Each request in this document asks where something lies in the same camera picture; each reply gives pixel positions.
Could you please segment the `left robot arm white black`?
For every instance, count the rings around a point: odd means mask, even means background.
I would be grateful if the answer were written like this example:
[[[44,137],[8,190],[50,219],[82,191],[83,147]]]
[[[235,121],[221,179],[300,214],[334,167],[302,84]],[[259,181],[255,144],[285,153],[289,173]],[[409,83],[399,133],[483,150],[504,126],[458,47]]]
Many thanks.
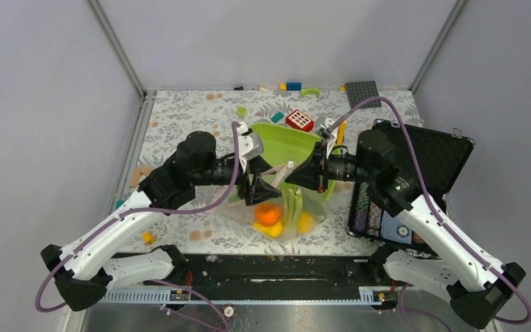
[[[242,203],[254,205],[280,196],[262,180],[268,164],[262,158],[261,137],[234,126],[234,152],[218,157],[216,139],[206,131],[190,133],[164,164],[155,168],[128,199],[84,236],[65,246],[50,244],[41,251],[63,305],[82,311],[109,291],[139,282],[181,283],[187,260],[174,245],[119,257],[118,250],[139,231],[164,216],[184,215],[199,186],[222,185],[222,203],[236,192]]]

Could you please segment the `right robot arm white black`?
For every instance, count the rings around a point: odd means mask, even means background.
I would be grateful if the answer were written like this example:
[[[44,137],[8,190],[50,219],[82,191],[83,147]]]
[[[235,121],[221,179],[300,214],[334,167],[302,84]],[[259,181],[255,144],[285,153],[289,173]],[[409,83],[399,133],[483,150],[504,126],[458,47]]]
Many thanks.
[[[369,266],[371,280],[385,285],[394,279],[421,288],[448,303],[468,325],[485,328],[518,294],[524,269],[503,263],[472,241],[436,205],[420,174],[397,167],[395,153],[388,136],[377,130],[359,135],[354,156],[327,154],[326,143],[317,142],[287,182],[317,192],[324,192],[329,181],[366,184],[372,204],[436,253],[435,259],[417,259],[401,249],[380,249]]]

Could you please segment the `orange toy fruit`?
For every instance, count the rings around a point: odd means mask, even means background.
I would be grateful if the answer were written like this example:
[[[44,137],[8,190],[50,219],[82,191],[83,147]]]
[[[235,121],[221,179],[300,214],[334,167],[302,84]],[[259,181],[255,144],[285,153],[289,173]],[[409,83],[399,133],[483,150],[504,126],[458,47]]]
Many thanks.
[[[254,219],[264,225],[272,225],[282,218],[282,207],[277,203],[264,202],[255,206]]]

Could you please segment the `clear zip top bag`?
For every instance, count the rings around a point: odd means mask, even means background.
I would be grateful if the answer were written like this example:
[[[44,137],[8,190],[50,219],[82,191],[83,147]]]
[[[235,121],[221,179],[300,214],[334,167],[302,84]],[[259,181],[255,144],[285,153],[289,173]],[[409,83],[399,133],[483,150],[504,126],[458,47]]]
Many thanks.
[[[277,241],[308,234],[327,219],[328,202],[323,194],[286,181],[296,169],[292,160],[264,172],[257,169],[214,213]]]

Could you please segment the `white green toy leek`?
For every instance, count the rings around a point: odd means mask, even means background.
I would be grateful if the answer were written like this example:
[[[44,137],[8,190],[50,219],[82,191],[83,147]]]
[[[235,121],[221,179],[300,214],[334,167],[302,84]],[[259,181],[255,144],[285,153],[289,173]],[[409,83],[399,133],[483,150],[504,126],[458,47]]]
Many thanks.
[[[282,190],[283,225],[285,228],[296,228],[304,203],[302,190],[293,185]]]

